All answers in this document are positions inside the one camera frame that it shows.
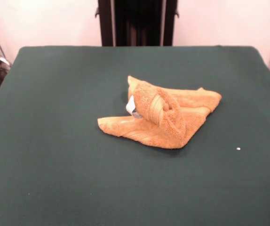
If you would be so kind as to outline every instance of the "towel fold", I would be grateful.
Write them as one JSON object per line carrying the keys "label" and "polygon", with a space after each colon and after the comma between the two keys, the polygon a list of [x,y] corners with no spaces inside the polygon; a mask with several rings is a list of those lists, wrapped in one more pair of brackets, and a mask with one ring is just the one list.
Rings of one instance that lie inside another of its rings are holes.
{"label": "towel fold", "polygon": [[165,89],[131,76],[128,83],[128,95],[134,96],[142,118],[100,118],[99,128],[106,134],[161,148],[184,147],[222,98],[204,89]]}

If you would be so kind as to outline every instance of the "towel tag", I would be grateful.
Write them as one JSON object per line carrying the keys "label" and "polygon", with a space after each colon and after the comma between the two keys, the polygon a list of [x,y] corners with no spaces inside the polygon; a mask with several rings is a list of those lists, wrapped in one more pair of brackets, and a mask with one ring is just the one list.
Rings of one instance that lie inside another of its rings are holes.
{"label": "towel tag", "polygon": [[137,119],[141,119],[142,118],[142,116],[139,113],[136,112],[136,106],[135,106],[134,96],[133,95],[130,97],[129,102],[126,105],[126,110],[134,118],[137,118]]}

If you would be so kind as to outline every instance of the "white wall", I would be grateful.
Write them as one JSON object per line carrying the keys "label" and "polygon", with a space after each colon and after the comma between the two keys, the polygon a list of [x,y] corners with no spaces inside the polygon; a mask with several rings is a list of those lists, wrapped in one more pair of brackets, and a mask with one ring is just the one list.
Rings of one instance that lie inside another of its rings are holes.
{"label": "white wall", "polygon": [[179,0],[176,46],[248,45],[270,66],[270,0]]}
{"label": "white wall", "polygon": [[[101,45],[97,0],[0,0],[0,42],[13,61],[23,46]],[[251,45],[270,65],[270,0],[179,0],[174,45]]]}
{"label": "white wall", "polygon": [[97,0],[0,0],[0,44],[10,61],[23,46],[101,46]]}

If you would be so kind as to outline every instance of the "towel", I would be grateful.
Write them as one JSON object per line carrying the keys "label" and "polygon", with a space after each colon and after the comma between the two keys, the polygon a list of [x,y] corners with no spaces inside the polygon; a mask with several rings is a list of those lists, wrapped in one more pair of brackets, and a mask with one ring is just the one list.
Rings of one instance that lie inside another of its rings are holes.
{"label": "towel", "polygon": [[136,111],[142,118],[99,118],[99,128],[109,135],[166,149],[184,147],[222,98],[202,88],[165,89],[131,76],[128,83],[128,95],[134,97]]}

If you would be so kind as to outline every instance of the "green felt surface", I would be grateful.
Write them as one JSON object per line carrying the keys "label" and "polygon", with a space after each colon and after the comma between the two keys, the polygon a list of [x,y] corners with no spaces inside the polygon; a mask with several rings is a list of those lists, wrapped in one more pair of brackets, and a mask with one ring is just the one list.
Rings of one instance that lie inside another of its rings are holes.
{"label": "green felt surface", "polygon": [[[104,134],[127,76],[223,99],[181,150]],[[270,72],[250,47],[23,48],[0,89],[0,226],[270,226]]]}

